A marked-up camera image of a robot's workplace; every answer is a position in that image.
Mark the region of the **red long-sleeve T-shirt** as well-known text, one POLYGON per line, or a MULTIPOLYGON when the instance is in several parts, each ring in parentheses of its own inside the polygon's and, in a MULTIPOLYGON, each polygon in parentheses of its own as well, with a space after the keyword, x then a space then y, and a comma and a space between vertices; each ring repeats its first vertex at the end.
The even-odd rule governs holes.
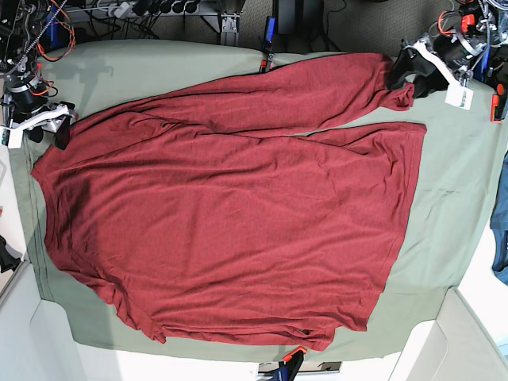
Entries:
POLYGON ((426 128, 379 54, 304 60, 124 103, 33 178, 56 267, 149 339, 304 345, 364 331, 404 240, 426 128))

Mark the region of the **orange clamp right edge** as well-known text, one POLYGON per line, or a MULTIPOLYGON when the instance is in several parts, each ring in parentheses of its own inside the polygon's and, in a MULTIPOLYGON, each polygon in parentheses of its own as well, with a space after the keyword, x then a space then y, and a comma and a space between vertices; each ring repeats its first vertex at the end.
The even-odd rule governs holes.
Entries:
POLYGON ((507 85, 498 83, 491 99, 490 121, 501 123, 507 115, 507 85))

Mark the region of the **black clamp left edge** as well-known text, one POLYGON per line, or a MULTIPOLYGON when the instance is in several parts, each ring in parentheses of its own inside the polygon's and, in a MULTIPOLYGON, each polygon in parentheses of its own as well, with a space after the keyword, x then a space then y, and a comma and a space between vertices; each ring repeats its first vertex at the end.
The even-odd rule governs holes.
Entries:
POLYGON ((7 251, 7 243, 4 237, 0 237, 0 266, 1 273, 5 273, 7 271, 15 271, 21 260, 19 258, 13 257, 7 251))

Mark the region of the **white power strip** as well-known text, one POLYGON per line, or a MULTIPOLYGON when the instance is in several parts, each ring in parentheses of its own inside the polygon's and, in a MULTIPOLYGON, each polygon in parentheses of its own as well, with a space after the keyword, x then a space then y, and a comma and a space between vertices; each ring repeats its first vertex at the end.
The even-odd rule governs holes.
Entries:
POLYGON ((105 13, 108 17, 114 17, 117 19, 126 19, 133 13, 134 2, 123 1, 118 4, 110 3, 103 5, 100 1, 97 1, 96 8, 99 11, 105 13))

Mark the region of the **blue clamp top middle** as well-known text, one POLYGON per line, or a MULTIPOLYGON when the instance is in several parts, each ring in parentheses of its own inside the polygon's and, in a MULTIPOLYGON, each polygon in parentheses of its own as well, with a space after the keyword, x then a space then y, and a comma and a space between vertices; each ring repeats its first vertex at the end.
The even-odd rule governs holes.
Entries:
POLYGON ((268 73, 271 70, 273 61, 272 38, 275 29, 275 18, 268 16, 265 22, 264 36, 261 44, 261 52, 264 58, 261 60, 259 73, 268 73))

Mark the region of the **blue cloth right edge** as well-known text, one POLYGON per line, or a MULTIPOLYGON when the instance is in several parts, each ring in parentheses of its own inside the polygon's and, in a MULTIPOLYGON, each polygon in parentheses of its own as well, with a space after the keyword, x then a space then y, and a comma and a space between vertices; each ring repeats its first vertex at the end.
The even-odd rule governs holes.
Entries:
POLYGON ((495 257, 492 270, 495 277, 507 285, 507 230, 508 230, 508 167, 504 156, 498 182, 495 207, 490 219, 491 231, 495 237, 495 257))

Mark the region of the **white bin bottom left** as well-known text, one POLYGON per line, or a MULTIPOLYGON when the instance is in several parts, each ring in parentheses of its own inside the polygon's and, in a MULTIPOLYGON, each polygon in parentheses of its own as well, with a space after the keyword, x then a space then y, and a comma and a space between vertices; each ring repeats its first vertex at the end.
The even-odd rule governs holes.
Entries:
POLYGON ((1 292, 2 380, 121 380, 114 352, 77 343, 62 306, 45 301, 29 262, 1 292))

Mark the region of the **white bin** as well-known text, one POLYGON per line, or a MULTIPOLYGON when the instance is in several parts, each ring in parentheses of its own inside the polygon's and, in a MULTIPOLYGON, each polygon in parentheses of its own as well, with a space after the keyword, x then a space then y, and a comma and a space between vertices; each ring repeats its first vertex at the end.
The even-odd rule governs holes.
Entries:
POLYGON ((506 380, 507 360, 457 288, 437 317, 416 325, 391 380, 506 380))
POLYGON ((62 306, 45 301, 29 262, 1 292, 2 380, 121 380, 114 352, 77 343, 62 306))

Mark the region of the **white bin bottom right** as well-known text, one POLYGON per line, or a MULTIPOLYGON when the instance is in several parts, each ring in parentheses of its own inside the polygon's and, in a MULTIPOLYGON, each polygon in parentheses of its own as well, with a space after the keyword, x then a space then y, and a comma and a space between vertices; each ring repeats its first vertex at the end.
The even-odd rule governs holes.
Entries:
POLYGON ((437 317, 416 325, 391 380, 506 380, 507 360, 457 288, 437 317))

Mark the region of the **blue orange clamp bottom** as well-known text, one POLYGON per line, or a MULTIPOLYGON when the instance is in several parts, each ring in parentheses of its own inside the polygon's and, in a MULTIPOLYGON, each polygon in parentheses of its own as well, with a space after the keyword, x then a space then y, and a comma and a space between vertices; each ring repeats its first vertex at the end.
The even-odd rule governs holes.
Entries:
POLYGON ((307 354, 307 349, 298 346, 287 353, 282 361, 279 361, 279 367, 274 370, 271 380, 273 381, 294 381, 307 354))

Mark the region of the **metal table leg bracket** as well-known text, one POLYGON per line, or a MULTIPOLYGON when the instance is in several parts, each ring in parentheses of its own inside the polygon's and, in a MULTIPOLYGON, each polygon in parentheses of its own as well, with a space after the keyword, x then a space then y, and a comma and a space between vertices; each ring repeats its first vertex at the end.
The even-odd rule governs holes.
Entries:
POLYGON ((219 41, 224 46, 237 46, 239 44, 239 19, 238 14, 224 13, 220 16, 219 41))

